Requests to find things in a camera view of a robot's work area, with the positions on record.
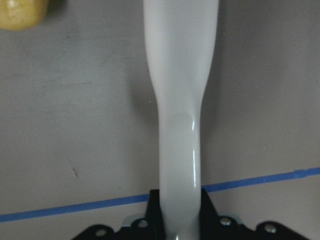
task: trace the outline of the blue line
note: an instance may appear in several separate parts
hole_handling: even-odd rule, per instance
[[[314,175],[320,175],[320,167],[204,185],[202,187],[208,193],[212,193],[212,192],[246,187],[251,185],[301,179],[301,178],[306,178]],[[80,212],[85,210],[108,208],[108,207],[114,207],[119,205],[142,203],[142,202],[146,202],[147,200],[148,200],[148,194],[141,194],[141,195],[127,196],[127,197],[114,198],[114,199],[102,200],[102,201],[93,201],[93,202],[87,202],[87,203],[81,203],[81,204],[75,204],[75,205],[60,206],[60,207],[24,211],[24,212],[17,212],[17,213],[9,213],[9,214],[0,215],[0,223],[23,220],[23,219],[39,218],[39,217],[52,216],[52,215],[59,215],[59,214],[66,214],[66,213],[74,213],[74,212]]]

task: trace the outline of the table surface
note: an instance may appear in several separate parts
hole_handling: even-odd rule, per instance
[[[202,185],[219,213],[315,240],[320,2],[221,1],[218,21]],[[0,39],[0,238],[69,240],[143,213],[159,187],[143,2],[51,1],[43,23]]]

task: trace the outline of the white handle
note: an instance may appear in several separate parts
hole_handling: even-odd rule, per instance
[[[167,239],[199,239],[200,111],[218,0],[144,0],[148,66],[159,111],[160,206]]]

